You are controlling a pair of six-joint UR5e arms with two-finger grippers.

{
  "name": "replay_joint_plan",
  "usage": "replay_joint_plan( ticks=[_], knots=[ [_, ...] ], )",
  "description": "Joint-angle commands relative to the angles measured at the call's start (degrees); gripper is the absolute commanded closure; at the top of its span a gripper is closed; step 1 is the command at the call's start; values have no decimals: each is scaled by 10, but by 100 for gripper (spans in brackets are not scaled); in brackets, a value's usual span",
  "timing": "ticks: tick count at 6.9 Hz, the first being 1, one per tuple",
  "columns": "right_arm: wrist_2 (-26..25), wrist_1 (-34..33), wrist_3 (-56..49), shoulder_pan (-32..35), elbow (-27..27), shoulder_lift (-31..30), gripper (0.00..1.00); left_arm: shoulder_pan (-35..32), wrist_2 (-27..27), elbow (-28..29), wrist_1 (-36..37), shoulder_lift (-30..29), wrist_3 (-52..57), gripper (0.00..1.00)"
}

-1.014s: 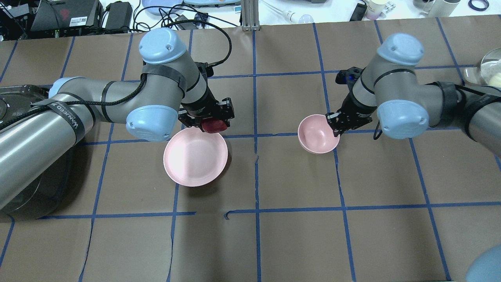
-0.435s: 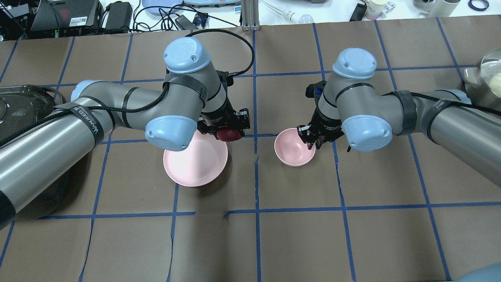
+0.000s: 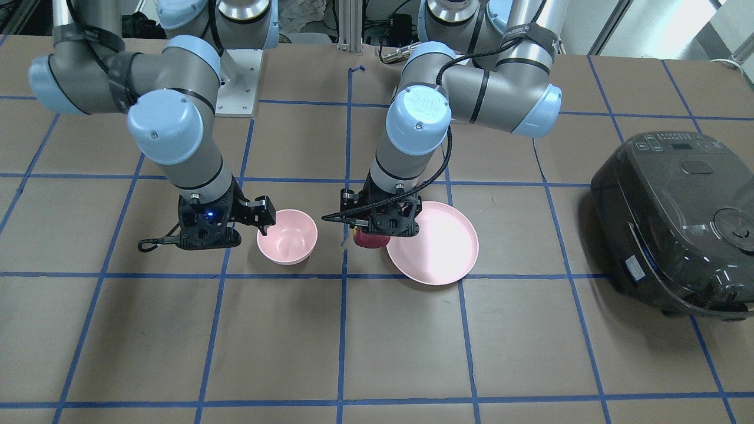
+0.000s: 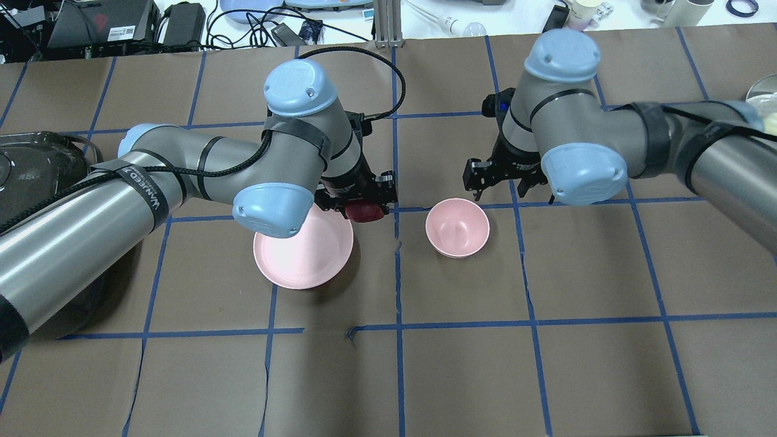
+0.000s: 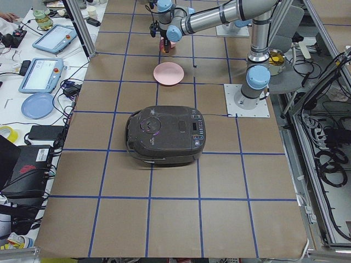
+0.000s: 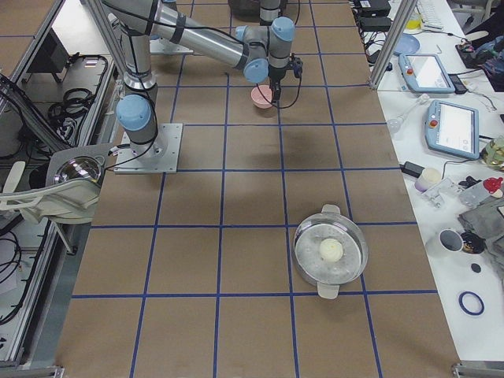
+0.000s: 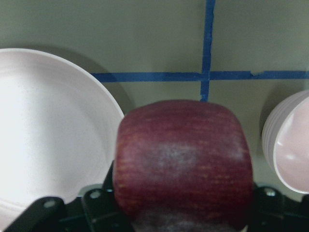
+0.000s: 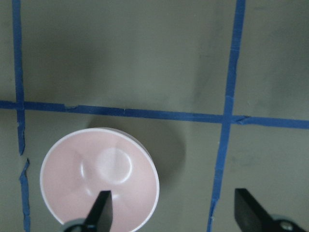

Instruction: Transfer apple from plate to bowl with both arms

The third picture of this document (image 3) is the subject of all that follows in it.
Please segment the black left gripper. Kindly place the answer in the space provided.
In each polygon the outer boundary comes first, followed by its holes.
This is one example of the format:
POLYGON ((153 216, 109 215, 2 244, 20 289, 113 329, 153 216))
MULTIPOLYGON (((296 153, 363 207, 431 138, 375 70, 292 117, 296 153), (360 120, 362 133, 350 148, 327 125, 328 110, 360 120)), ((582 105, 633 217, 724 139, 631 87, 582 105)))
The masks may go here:
POLYGON ((401 183, 394 188, 398 191, 398 195, 403 197, 390 203, 385 203, 385 200, 396 194, 379 188, 371 177, 367 178, 365 186, 358 193, 343 188, 341 212, 366 205, 370 207, 344 216, 342 219, 350 228, 361 227, 366 234, 401 238, 416 236, 420 231, 420 226, 415 218, 422 212, 422 198, 418 195, 418 190, 414 188, 409 190, 409 195, 406 196, 406 190, 401 183))

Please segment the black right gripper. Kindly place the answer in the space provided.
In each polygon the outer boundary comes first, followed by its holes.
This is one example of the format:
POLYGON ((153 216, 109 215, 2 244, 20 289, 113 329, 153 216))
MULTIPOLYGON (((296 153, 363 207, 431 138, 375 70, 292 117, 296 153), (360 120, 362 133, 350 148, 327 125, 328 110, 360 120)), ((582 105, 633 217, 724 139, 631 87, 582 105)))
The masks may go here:
MULTIPOLYGON (((232 248, 242 243, 242 237, 230 221, 234 220, 233 207, 240 187, 236 180, 224 195, 210 203, 178 197, 177 247, 181 249, 232 248)), ((238 201, 238 223, 258 228, 267 236, 269 228, 276 224, 276 209, 269 196, 260 196, 254 201, 238 201)))

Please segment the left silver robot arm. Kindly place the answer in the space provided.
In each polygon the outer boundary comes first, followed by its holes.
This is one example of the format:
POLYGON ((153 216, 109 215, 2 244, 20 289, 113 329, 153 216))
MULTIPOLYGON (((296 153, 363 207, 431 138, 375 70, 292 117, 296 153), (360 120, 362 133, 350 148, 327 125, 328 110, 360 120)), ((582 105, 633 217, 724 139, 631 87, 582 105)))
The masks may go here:
POLYGON ((550 82, 566 1, 423 1, 409 53, 360 193, 341 191, 323 220, 365 234, 412 237, 418 193, 441 176, 452 123, 530 138, 548 134, 562 105, 550 82))

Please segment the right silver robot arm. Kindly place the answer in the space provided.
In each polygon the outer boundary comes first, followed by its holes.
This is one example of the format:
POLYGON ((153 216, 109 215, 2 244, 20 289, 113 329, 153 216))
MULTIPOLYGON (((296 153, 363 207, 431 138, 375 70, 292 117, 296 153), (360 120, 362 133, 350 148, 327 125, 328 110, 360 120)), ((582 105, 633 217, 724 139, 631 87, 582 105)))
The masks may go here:
POLYGON ((118 1, 54 1, 54 53, 28 70, 37 100, 62 114, 123 113, 143 155, 178 189, 178 222, 139 241, 183 250, 236 247, 232 223, 262 236, 276 223, 268 196, 247 199, 213 141, 221 64, 229 49, 274 48, 276 1, 159 1, 168 41, 159 54, 127 51, 118 1))

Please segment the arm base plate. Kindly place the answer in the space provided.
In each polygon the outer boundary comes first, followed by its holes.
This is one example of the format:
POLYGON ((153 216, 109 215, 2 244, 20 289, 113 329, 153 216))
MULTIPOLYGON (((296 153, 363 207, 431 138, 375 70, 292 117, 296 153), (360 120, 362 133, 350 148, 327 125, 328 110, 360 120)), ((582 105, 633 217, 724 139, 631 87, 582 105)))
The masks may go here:
POLYGON ((257 104, 262 50, 225 50, 221 56, 221 86, 216 101, 219 117, 253 118, 257 104))

